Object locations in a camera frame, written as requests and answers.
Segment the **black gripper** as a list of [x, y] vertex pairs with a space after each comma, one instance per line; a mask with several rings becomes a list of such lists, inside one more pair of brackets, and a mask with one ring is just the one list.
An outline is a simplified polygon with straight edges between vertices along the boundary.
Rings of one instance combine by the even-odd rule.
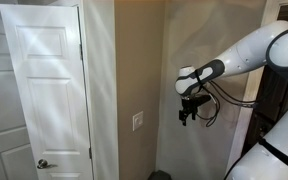
[[183, 109], [179, 111], [179, 120], [186, 126], [187, 114], [192, 113], [192, 120], [196, 120], [198, 107], [211, 100], [209, 95], [197, 95], [182, 100]]

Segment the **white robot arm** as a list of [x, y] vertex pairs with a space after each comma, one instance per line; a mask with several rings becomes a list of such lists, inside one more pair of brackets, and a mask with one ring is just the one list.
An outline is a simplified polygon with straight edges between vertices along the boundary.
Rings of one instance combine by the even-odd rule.
[[[288, 21], [278, 20], [253, 31], [198, 69], [181, 68], [175, 83], [183, 106], [179, 119], [195, 118], [198, 106], [217, 100], [211, 92], [199, 93], [206, 83], [264, 65], [288, 81]], [[231, 166], [224, 180], [288, 180], [288, 111]]]

